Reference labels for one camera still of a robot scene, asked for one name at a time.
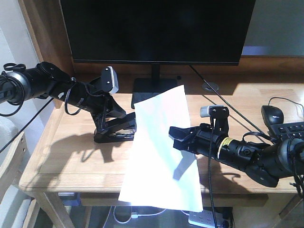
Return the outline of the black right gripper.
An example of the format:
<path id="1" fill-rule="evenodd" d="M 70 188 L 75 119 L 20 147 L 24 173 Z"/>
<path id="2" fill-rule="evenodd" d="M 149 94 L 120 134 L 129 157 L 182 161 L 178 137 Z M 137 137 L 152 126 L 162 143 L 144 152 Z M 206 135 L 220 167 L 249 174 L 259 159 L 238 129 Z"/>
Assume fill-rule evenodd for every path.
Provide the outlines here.
<path id="1" fill-rule="evenodd" d="M 174 140 L 173 147 L 179 151 L 215 158 L 220 143 L 226 137 L 226 131 L 221 128 L 213 130 L 210 124 L 203 123 L 201 126 L 190 128 L 171 126 L 169 136 Z"/>

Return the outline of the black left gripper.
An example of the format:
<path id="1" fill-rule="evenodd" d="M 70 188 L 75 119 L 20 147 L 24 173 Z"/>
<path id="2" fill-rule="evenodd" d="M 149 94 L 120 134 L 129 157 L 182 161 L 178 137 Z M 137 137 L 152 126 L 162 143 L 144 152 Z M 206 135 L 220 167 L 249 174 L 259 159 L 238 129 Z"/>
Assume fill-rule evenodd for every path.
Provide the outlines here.
<path id="1" fill-rule="evenodd" d="M 65 112 L 68 105 L 91 113 L 95 124 L 95 136 L 104 135 L 108 132 L 106 118 L 124 118 L 126 111 L 103 89 L 102 78 L 97 77 L 89 83 L 70 81 L 70 83 L 57 83 L 57 99 L 64 102 Z"/>

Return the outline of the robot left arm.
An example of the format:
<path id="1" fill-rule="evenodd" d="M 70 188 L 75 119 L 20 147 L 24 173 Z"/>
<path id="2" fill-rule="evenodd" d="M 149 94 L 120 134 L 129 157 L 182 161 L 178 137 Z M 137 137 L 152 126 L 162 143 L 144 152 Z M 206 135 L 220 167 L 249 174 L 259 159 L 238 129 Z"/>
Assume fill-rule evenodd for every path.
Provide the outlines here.
<path id="1" fill-rule="evenodd" d="M 89 83 L 70 77 L 49 62 L 41 62 L 35 68 L 24 64 L 8 63 L 0 75 L 0 101 L 22 106 L 32 98 L 52 97 L 72 105 L 79 111 L 88 111 L 97 133 L 112 134 L 126 129 L 126 111 L 112 95 L 118 91 L 118 79 L 111 66 L 105 67 L 101 75 Z"/>

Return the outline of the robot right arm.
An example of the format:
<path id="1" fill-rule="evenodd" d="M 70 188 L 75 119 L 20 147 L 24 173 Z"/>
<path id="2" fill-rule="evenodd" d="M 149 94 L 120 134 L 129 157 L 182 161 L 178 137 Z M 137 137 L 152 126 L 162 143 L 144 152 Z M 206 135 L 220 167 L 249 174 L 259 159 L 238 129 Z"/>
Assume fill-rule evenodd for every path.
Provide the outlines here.
<path id="1" fill-rule="evenodd" d="M 244 172 L 255 182 L 275 188 L 282 178 L 293 177 L 292 186 L 304 187 L 304 141 L 292 137 L 274 145 L 238 141 L 227 127 L 202 123 L 191 128 L 171 127 L 173 147 L 202 154 Z"/>

